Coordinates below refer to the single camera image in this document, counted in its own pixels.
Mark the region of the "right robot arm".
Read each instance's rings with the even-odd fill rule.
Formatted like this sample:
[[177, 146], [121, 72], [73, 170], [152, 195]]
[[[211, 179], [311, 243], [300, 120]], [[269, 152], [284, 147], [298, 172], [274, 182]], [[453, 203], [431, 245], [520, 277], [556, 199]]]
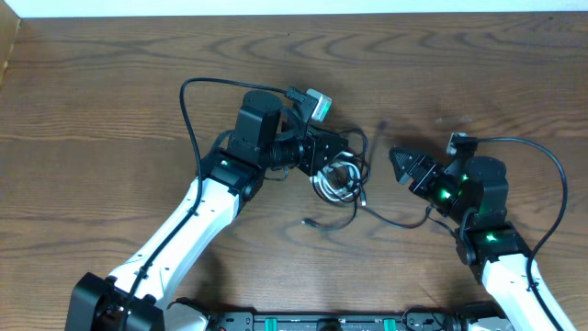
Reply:
[[574, 328], [542, 279], [530, 247], [506, 219], [509, 184], [502, 161], [465, 150], [443, 165], [402, 147], [390, 149], [390, 161], [399, 183], [457, 224], [453, 236], [460, 260], [513, 329]]

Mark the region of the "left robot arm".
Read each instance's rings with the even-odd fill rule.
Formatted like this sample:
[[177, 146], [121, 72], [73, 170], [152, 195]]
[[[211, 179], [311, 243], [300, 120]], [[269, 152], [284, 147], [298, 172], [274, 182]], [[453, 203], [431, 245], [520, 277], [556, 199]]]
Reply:
[[68, 330], [204, 330], [209, 319], [174, 302], [177, 287], [212, 239], [262, 187], [267, 170], [296, 167], [309, 177], [348, 145], [339, 134], [315, 127], [332, 100], [309, 89], [243, 97], [235, 127], [220, 135], [200, 160], [198, 174], [172, 215], [148, 242], [106, 278], [86, 273], [74, 286]]

